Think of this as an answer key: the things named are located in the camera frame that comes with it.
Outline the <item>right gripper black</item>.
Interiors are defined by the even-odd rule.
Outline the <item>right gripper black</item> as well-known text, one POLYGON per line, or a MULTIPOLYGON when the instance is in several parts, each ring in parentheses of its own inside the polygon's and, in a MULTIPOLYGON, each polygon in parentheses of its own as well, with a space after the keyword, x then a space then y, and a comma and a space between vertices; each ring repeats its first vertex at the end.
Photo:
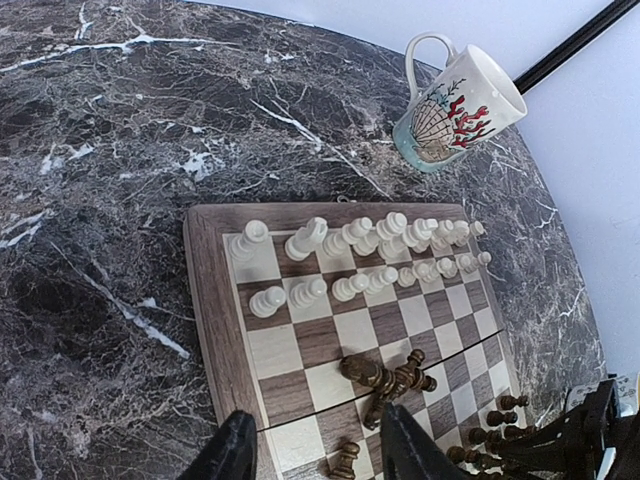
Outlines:
POLYGON ((567 479, 594 479, 606 450, 615 457, 607 479, 639 477, 639 416, 621 414, 616 382, 608 379, 582 404, 529 435, 506 440, 499 456, 530 471, 560 472, 567 479))

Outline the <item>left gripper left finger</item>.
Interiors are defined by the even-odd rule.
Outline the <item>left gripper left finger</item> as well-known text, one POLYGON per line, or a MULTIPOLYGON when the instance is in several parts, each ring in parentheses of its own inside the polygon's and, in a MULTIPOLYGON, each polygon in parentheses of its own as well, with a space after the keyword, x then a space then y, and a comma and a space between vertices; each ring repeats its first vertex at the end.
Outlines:
POLYGON ((232 412, 179 480, 255 480, 257 427, 254 417, 232 412))

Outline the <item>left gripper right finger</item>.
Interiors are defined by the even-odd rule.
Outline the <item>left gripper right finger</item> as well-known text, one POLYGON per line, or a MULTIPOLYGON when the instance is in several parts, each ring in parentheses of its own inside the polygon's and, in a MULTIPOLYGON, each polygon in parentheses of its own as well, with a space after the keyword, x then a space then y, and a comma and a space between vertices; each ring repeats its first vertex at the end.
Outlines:
POLYGON ((386 480, 468 478, 446 457, 403 405, 385 405, 380 437, 386 480))

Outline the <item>wooden chess board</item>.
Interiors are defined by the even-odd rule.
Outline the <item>wooden chess board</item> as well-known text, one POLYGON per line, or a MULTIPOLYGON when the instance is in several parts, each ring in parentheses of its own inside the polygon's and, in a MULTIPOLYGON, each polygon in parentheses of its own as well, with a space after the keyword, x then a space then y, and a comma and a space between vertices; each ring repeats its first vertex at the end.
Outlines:
POLYGON ((485 426, 499 397, 521 392, 484 270, 481 278, 496 313, 494 327, 484 331, 465 321, 410 333, 404 322, 354 317, 248 329, 231 277, 233 259, 249 260, 270 232, 293 235, 313 217, 337 230, 356 218, 379 221, 393 211, 409 221, 465 219, 454 204, 220 204, 187 212, 189 283, 214 411, 219 419, 236 410, 255 418, 261 479, 322 479, 316 470, 324 454, 316 415, 366 393, 339 373, 345 356, 361 354, 392 369, 411 351, 423 351, 422 370, 438 383, 426 395, 428 434, 442 449, 467 446, 469 431, 485 426))

